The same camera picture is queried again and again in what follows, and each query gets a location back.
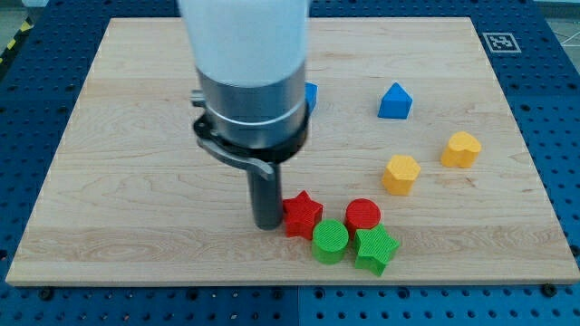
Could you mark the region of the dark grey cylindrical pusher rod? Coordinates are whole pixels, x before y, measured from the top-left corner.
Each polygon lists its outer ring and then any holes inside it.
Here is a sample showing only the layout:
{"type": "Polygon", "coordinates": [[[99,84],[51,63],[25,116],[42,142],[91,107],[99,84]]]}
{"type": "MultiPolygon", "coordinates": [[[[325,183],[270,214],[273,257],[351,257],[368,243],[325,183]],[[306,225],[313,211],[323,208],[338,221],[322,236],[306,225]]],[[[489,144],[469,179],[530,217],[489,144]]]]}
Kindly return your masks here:
{"type": "Polygon", "coordinates": [[[284,215],[280,167],[271,164],[271,168],[274,174],[270,180],[246,173],[254,222],[262,230],[278,228],[284,215]]]}

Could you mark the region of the black clamp with silver lever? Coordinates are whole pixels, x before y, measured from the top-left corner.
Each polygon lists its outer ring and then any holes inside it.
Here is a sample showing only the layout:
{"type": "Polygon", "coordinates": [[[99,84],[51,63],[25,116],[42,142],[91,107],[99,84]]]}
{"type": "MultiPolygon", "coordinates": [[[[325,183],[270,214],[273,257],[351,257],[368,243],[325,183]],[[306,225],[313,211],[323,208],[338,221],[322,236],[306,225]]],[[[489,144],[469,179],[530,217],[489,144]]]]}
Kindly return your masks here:
{"type": "Polygon", "coordinates": [[[212,157],[233,168],[258,174],[266,181],[274,178],[275,171],[269,164],[281,164],[295,155],[305,144],[310,118],[310,91],[305,93],[305,118],[299,130],[285,142],[266,149],[248,149],[231,143],[217,134],[207,113],[192,124],[198,137],[197,143],[212,157]]]}

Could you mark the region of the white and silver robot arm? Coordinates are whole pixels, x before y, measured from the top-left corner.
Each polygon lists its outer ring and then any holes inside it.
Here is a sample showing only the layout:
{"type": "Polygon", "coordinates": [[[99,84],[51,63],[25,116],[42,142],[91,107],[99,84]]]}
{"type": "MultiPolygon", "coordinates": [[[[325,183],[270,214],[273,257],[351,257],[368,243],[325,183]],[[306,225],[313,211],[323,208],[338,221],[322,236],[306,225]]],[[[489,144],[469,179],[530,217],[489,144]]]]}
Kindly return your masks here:
{"type": "Polygon", "coordinates": [[[246,171],[255,224],[283,219],[282,162],[304,145],[307,0],[180,0],[199,89],[194,122],[209,155],[246,171]]]}

